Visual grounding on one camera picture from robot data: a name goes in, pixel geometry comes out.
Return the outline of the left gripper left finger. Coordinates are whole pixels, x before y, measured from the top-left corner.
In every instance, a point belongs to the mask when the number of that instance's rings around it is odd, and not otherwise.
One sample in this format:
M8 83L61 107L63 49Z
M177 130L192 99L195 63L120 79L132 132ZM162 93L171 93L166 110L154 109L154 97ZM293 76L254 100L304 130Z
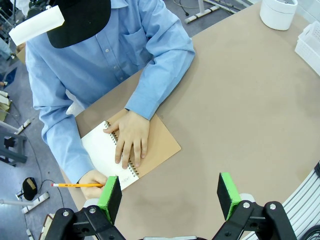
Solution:
M122 199L118 176L107 179L98 203L74 212L70 208L56 211L45 236L46 240L83 240L95 236L99 240L124 240L115 226Z

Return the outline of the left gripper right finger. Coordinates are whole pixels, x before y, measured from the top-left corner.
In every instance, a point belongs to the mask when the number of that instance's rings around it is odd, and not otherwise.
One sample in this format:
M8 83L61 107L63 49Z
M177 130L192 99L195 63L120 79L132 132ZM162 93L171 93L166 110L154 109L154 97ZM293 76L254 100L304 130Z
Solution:
M214 240L239 240L244 232L254 232L259 240L297 239L280 202L270 201L260 206L256 202L242 200L228 172L219 174L217 196L225 222Z

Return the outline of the person's right hand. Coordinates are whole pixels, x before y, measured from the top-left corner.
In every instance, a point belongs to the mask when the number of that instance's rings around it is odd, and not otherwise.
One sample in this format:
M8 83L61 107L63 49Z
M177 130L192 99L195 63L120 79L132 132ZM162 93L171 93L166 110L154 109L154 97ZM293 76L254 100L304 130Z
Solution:
M84 197L89 199L97 199L101 196L108 178L96 169L84 174L78 181L78 184L101 184L101 186L81 187Z

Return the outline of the person's left hand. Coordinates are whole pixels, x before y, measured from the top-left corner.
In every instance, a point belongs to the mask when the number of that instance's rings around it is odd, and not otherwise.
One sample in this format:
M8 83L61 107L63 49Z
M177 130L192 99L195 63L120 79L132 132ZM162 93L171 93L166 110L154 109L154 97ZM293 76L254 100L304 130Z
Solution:
M123 117L103 130L106 134L119 131L115 162L121 163L123 169L128 168L131 151L134 153L134 166L140 166L141 160L147 155L149 130L150 121L132 111L127 111Z

